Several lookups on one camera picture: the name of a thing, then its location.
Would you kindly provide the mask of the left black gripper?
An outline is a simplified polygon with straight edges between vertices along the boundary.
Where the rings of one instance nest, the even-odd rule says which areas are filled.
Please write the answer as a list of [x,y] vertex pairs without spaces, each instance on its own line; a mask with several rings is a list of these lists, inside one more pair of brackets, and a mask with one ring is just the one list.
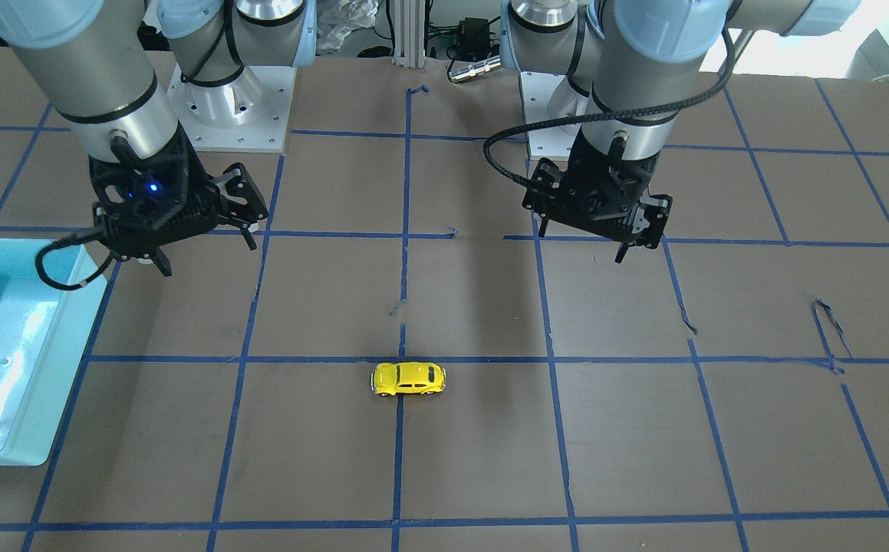
[[538,238],[546,236],[549,219],[602,235],[620,242],[617,265],[631,248],[659,247],[674,202],[646,193],[660,154],[625,160],[626,149],[627,141],[614,137],[603,153],[578,132],[566,170],[540,159],[522,200],[538,217]]

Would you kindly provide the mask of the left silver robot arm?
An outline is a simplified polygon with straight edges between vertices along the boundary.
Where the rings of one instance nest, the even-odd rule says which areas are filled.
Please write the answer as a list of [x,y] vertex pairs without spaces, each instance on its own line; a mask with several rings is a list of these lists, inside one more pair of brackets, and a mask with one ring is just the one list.
[[[522,206],[631,248],[655,249],[673,200],[650,180],[679,112],[726,87],[736,63],[729,31],[822,36],[858,1],[505,1],[501,62],[518,72],[562,74],[581,113],[500,130],[483,144],[489,165],[525,189]],[[498,141],[577,127],[564,169],[550,159],[531,177],[491,154]]]

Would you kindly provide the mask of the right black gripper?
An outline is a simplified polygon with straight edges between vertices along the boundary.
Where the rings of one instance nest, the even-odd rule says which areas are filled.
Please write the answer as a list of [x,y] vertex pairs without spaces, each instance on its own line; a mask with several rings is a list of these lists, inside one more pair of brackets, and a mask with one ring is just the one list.
[[124,154],[120,162],[89,159],[98,198],[94,224],[101,230],[100,243],[118,258],[147,255],[170,278],[170,260],[159,248],[220,225],[240,230],[250,251],[258,248],[252,233],[268,216],[268,206],[243,163],[234,162],[219,176],[209,174],[181,126],[147,159],[131,154],[123,139],[118,150]]

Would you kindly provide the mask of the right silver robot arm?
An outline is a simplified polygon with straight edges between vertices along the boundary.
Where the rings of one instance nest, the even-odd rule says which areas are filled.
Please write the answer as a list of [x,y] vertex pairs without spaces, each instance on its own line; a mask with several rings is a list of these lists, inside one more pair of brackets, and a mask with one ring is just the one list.
[[[114,261],[138,259],[170,276],[163,246],[221,225],[250,249],[268,217],[261,189],[233,163],[209,174],[138,35],[146,1],[0,1],[0,38],[87,151],[93,224],[43,247],[38,278],[58,249],[100,242]],[[179,66],[187,107],[206,125],[237,127],[263,108],[255,66],[299,67],[317,55],[314,1],[159,1],[161,34]]]

